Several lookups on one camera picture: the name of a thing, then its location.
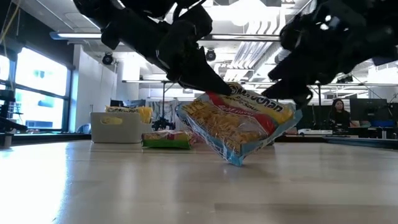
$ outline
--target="ceiling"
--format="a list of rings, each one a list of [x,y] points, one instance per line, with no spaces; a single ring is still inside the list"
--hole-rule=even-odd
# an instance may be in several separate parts
[[[296,0],[295,4],[276,8],[266,7],[260,0],[207,0],[204,6],[213,18],[213,34],[276,35],[300,10],[304,13],[313,10],[315,2],[316,0]],[[72,0],[22,0],[21,8],[58,32],[99,32],[94,24],[77,11]],[[172,11],[173,9],[165,18],[166,21],[171,21]],[[77,43],[82,44],[84,50],[98,60],[105,52],[110,51],[98,40]],[[281,54],[280,45],[276,42],[199,41],[199,44],[206,49],[215,50],[216,60],[211,66],[226,81],[269,82],[267,74],[274,67],[275,56]],[[128,52],[131,49],[120,45],[114,51],[114,56],[118,60],[124,60]],[[371,62],[364,62],[357,66],[353,74],[358,80],[354,81],[365,82],[368,69],[372,65]],[[142,66],[141,75],[144,79],[165,79],[164,72],[149,63]],[[342,91],[347,94],[354,92],[349,89]]]

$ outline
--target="window frame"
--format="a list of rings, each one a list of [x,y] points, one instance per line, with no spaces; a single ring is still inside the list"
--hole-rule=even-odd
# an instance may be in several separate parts
[[[34,50],[29,47],[25,47],[26,49],[32,50],[38,54],[43,55],[44,57],[47,57],[50,60],[53,60],[52,58],[38,52],[37,50]],[[6,90],[11,90],[11,82],[14,86],[14,89],[21,89],[25,91],[30,91],[33,93],[39,93],[44,96],[49,96],[49,97],[54,97],[54,98],[59,98],[63,100],[63,111],[62,111],[62,127],[60,129],[38,129],[39,131],[43,132],[67,132],[69,130],[69,108],[70,108],[70,90],[72,88],[72,70],[68,68],[66,65],[63,63],[60,63],[61,65],[66,66],[67,68],[67,86],[66,86],[66,92],[65,96],[57,95],[48,91],[43,91],[43,90],[38,90],[35,88],[31,88],[25,85],[17,84],[16,83],[16,72],[17,72],[17,63],[18,63],[18,57],[16,58],[15,61],[9,58],[9,63],[10,63],[10,71],[9,71],[9,76],[8,80],[0,80],[0,84],[3,84],[6,86]]]

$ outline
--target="red label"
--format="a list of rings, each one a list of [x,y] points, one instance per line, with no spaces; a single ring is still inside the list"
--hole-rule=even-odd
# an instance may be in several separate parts
[[[244,111],[241,108],[227,105],[222,98],[220,98],[218,95],[214,93],[207,93],[207,94],[210,100],[213,102],[213,104],[222,111],[237,115],[245,115],[253,117],[254,119],[257,120],[257,122],[262,126],[262,128],[264,128],[264,130],[269,135],[271,135],[275,131],[276,129],[275,124],[272,122],[272,118],[269,115],[252,113],[251,111]]]

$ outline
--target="security camera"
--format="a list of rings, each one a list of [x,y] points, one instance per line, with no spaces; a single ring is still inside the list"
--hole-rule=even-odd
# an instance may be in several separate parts
[[[106,52],[105,56],[102,58],[102,63],[104,65],[112,65],[114,59],[112,56],[112,52]]]
[[[206,60],[208,62],[212,62],[216,60],[216,52],[214,52],[214,49],[208,49],[206,52]]]

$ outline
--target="table surface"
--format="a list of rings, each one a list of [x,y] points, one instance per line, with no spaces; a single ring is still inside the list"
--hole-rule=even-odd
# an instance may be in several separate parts
[[[0,223],[398,223],[398,154],[275,143],[225,163],[205,145],[89,141],[0,151]]]

